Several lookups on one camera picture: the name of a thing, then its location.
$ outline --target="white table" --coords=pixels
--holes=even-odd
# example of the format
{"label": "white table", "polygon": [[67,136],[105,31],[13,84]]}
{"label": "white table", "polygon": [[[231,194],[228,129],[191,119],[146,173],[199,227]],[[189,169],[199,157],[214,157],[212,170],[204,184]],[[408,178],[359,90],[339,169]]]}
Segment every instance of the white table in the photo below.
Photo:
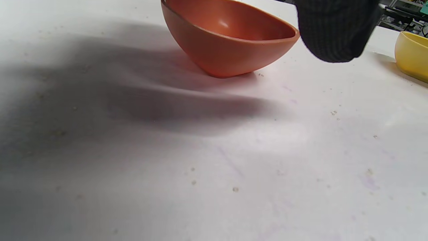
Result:
{"label": "white table", "polygon": [[0,240],[427,239],[428,89],[396,69],[398,32],[350,63],[299,41],[219,80],[158,0],[4,0],[0,18]]}

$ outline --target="yellow bowl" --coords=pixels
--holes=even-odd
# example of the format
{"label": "yellow bowl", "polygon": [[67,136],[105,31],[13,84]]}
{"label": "yellow bowl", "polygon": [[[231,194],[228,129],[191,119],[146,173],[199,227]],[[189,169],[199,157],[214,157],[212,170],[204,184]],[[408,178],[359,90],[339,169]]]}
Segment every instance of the yellow bowl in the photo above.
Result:
{"label": "yellow bowl", "polygon": [[395,60],[403,73],[428,83],[427,38],[401,32],[395,42]]}

